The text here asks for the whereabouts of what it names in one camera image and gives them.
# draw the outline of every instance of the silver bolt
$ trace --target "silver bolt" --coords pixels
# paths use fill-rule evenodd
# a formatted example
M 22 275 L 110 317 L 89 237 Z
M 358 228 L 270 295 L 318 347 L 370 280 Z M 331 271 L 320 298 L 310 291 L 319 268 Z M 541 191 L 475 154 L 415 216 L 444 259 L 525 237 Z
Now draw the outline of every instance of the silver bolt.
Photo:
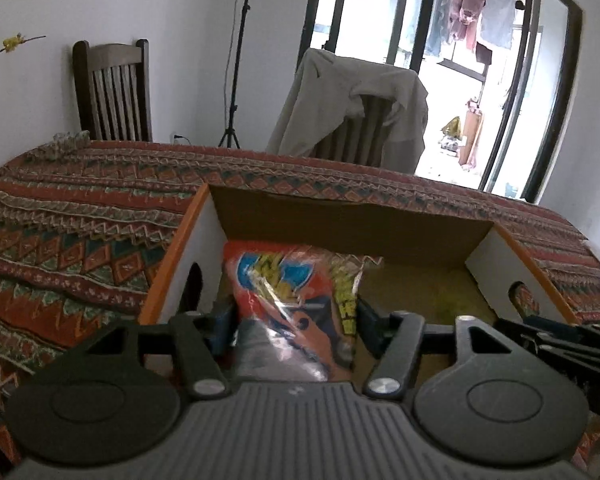
M 202 379 L 193 385 L 193 390 L 202 396 L 216 396 L 224 392 L 224 384 L 218 379 Z
M 368 384 L 369 389 L 375 394 L 392 394 L 400 389 L 400 383 L 391 377 L 380 377 Z

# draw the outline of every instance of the ridged gray surface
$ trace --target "ridged gray surface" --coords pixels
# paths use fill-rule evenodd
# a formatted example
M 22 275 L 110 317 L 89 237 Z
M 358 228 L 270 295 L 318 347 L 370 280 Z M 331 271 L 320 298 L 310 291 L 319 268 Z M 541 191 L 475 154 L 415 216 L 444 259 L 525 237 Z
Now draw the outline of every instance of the ridged gray surface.
M 24 461 L 8 480 L 585 480 L 566 462 L 522 472 L 445 456 L 399 406 L 358 396 L 348 383 L 248 383 L 192 405 L 160 446 L 90 470 Z

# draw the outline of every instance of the patterned tablecloth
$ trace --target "patterned tablecloth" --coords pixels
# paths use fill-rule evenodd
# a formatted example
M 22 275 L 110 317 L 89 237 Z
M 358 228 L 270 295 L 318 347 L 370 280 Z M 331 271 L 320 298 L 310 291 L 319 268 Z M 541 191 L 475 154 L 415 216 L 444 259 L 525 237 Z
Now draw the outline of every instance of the patterned tablecloth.
M 139 313 L 203 182 L 499 222 L 582 322 L 600 322 L 600 263 L 544 208 L 317 159 L 140 142 L 47 146 L 0 168 L 0 444 L 10 456 L 4 399 L 98 327 Z

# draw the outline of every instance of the pink garment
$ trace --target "pink garment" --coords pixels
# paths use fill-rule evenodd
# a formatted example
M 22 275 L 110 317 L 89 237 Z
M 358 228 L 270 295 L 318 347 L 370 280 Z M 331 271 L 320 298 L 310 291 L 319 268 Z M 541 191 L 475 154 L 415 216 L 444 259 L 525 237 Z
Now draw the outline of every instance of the pink garment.
M 475 35 L 477 28 L 477 25 L 475 24 L 478 21 L 478 17 L 482 12 L 485 3 L 486 0 L 451 0 L 451 10 L 449 12 L 449 31 L 453 40 L 461 41 L 467 38 L 467 47 L 470 49 L 475 47 Z M 467 28 L 472 24 L 473 26 L 468 32 Z

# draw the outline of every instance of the blue logo on package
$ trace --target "blue logo on package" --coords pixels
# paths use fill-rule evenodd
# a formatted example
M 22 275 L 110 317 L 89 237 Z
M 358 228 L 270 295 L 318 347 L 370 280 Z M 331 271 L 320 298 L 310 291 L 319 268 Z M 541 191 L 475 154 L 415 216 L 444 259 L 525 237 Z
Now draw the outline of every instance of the blue logo on package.
M 236 269 L 238 283 L 247 290 L 253 290 L 249 270 L 258 261 L 259 257 L 258 254 L 244 253 L 238 262 Z M 295 290 L 304 286 L 309 281 L 314 271 L 314 266 L 312 264 L 301 264 L 283 260 L 280 262 L 280 271 L 282 273 L 280 277 L 281 281 L 289 283 Z

